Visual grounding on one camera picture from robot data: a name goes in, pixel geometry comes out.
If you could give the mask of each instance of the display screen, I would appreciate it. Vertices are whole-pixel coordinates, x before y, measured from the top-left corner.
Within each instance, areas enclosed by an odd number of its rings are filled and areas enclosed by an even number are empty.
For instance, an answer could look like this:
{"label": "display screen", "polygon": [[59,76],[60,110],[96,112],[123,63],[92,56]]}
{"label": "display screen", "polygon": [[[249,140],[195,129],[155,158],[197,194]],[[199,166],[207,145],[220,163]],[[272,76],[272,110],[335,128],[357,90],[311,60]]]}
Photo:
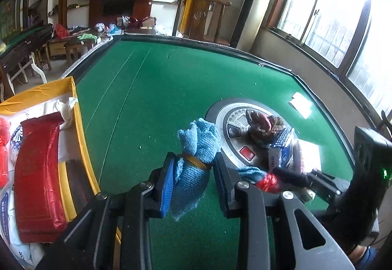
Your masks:
{"label": "display screen", "polygon": [[243,125],[248,125],[248,120],[246,119],[245,115],[241,115],[237,120],[239,120]]}

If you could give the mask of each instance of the red package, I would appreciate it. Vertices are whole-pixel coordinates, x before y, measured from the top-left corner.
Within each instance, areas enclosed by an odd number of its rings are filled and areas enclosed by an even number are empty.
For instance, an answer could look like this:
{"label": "red package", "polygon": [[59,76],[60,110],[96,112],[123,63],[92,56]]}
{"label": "red package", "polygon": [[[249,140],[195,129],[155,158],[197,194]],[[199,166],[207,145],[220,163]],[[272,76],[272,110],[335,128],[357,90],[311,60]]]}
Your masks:
{"label": "red package", "polygon": [[267,173],[265,177],[258,181],[256,187],[261,189],[263,192],[277,194],[280,192],[278,179],[274,174]]}
{"label": "red package", "polygon": [[62,25],[60,25],[59,23],[56,24],[55,30],[56,30],[57,38],[59,38],[59,39],[62,39],[62,38],[65,38],[65,37],[68,37],[68,36],[69,36],[68,30],[65,29],[65,28],[64,28]]}
{"label": "red package", "polygon": [[15,165],[15,215],[24,243],[54,242],[67,227],[58,180],[60,112],[21,123],[23,140]]}
{"label": "red package", "polygon": [[8,182],[8,152],[7,143],[11,135],[9,134],[9,123],[6,119],[0,117],[0,188],[3,188]]}

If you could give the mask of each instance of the red button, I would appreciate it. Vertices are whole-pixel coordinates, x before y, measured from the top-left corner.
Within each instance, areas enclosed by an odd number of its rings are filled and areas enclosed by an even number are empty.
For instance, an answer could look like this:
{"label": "red button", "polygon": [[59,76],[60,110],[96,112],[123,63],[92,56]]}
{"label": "red button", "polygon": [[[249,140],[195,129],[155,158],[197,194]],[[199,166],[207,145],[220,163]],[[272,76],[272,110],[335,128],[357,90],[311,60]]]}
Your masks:
{"label": "red button", "polygon": [[254,158],[254,153],[250,150],[248,146],[244,146],[240,149],[240,154],[246,158],[248,161],[251,161]]}

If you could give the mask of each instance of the wooden chair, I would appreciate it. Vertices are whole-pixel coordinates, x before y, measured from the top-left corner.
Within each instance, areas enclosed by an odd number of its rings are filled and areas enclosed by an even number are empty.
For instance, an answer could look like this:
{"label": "wooden chair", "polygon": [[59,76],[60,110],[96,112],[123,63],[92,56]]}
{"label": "wooden chair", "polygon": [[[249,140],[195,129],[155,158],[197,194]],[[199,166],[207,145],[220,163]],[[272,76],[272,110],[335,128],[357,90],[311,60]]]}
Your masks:
{"label": "wooden chair", "polygon": [[[41,50],[45,50],[45,61],[42,58]],[[50,65],[50,48],[49,44],[46,42],[45,44],[42,45],[41,48],[38,48],[36,51],[36,59],[37,59],[37,64],[38,66],[42,69],[44,65],[48,65],[49,71],[52,70],[52,66]]]}
{"label": "wooden chair", "polygon": [[[172,36],[176,36],[178,21],[180,19],[182,1],[183,0],[179,0],[178,2],[176,18],[174,19]],[[218,26],[216,27],[215,36],[213,39],[212,37],[204,35],[205,23],[207,21],[207,14],[211,3],[221,5]],[[225,7],[230,5],[231,5],[230,2],[225,3],[221,0],[195,0],[195,4],[193,6],[193,11],[192,11],[191,28],[189,29],[188,38],[193,40],[218,43],[218,35],[222,22],[223,12],[225,10]]]}
{"label": "wooden chair", "polygon": [[377,127],[376,127],[376,131],[377,131],[378,133],[380,133],[381,135],[384,135],[384,134],[383,134],[383,128],[384,128],[384,126],[388,129],[389,134],[392,135],[392,123],[389,122],[389,120],[387,119],[387,115],[385,114],[385,111],[382,110],[382,111],[381,111],[381,122],[380,122],[380,124],[377,125]]}

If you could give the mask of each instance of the window frame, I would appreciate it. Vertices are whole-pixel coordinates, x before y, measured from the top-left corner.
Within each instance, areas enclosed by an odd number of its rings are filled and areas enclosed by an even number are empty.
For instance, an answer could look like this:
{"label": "window frame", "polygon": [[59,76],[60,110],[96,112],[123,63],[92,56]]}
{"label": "window frame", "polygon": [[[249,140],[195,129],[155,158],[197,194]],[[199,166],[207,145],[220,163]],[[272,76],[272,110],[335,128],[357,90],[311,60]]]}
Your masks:
{"label": "window frame", "polygon": [[[350,71],[355,65],[356,60],[360,56],[362,48],[366,42],[367,33],[369,31],[369,27],[371,24],[371,2],[372,0],[365,0],[365,4],[362,8],[362,12],[359,17],[358,25],[355,29],[353,38],[350,42],[350,45],[346,51],[346,54],[343,57],[343,60],[339,67],[334,66],[330,61],[324,58],[321,54],[314,51],[309,46],[305,45],[305,40],[307,34],[309,32],[309,25],[312,22],[312,19],[315,17],[315,10],[317,6],[317,0],[314,1],[313,9],[310,12],[310,16],[308,18],[307,24],[305,25],[305,29],[301,35],[300,39],[296,39],[291,37],[291,35],[285,33],[283,30],[278,29],[278,24],[283,15],[285,6],[288,0],[275,0],[270,14],[266,20],[266,28],[272,30],[278,35],[285,38],[287,41],[294,44],[299,49],[303,50],[309,56],[314,58],[317,62],[319,62],[322,66],[324,66],[328,71],[332,72],[333,77],[336,78],[340,84],[342,84],[346,90],[350,93],[351,98],[355,100],[355,102],[360,105],[363,109],[363,112],[367,115],[369,124],[376,127],[381,123],[381,116],[377,113],[375,108],[370,104],[364,94],[348,79],[348,75]],[[387,119],[389,121],[392,120],[392,111],[387,114]]]}

